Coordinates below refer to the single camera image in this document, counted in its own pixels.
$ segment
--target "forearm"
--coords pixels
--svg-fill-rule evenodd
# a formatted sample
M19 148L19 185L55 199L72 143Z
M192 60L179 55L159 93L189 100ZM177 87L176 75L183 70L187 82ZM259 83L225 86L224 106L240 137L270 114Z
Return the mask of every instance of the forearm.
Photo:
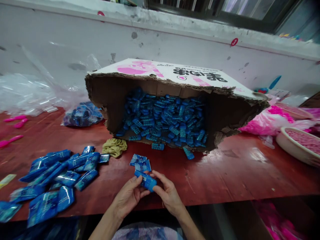
M123 219L115 214L115 207L111 204L94 229L89 240L111 240L122 221Z
M187 240L204 240L204 237L198 230L197 226L194 224L186 208L183 208L181 214L177 216L177 220L180 223L180 226L184 234L186 235Z

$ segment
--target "hand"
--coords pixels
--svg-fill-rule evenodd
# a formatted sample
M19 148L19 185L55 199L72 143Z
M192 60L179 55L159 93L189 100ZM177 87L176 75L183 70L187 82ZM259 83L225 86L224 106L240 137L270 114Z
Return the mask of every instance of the hand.
M164 190L160 186L154 186L153 191L161 197L168 211L176 218L179 218L186 211L186 208L183 205L173 182L155 170L152 171L150 176L159 178L163 183Z
M124 219L138 204L141 198L150 194L149 190L139 186L142 176L134 176L121 188L110 207L120 219Z

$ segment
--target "window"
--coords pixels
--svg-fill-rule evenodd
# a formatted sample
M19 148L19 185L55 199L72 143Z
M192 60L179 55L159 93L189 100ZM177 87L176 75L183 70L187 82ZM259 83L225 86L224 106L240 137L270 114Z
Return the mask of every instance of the window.
M208 21L275 33L299 0L145 0L145 6Z

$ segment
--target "table surface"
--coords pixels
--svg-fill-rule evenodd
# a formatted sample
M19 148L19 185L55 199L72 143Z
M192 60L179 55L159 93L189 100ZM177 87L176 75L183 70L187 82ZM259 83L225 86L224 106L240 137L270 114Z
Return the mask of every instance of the table surface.
M20 129L4 123L8 116L0 114L0 140L24 135L0 149L0 180L8 174L17 176L0 189L0 200L8 201L15 189L25 187L18 179L26 175L31 162L47 152L72 150L81 153L85 146L96 147L111 138L103 122L86 128L61 126L64 111L42 113L28 117ZM262 144L257 136L241 133L225 138L218 149L208 155L195 152L187 160L181 149L168 146L164 151L148 144L128 142L127 151L118 159L99 165L99 176L82 192L75 190L75 203L58 217L104 213L124 183L133 177L129 162L134 153L147 156L151 168L164 173L175 184L182 202L187 205L213 204L263 198L320 194L319 170L291 157L275 142L275 149ZM155 193L143 198L137 210L163 208ZM29 202L12 221L26 220Z

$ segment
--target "person's left hand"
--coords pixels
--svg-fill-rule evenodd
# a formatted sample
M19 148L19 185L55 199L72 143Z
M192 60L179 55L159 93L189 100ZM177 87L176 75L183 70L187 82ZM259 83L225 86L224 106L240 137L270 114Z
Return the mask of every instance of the person's left hand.
M111 206L114 208L117 217L124 219L138 204L141 198L150 194L149 190L140 186L142 176L134 176L121 188L113 200Z

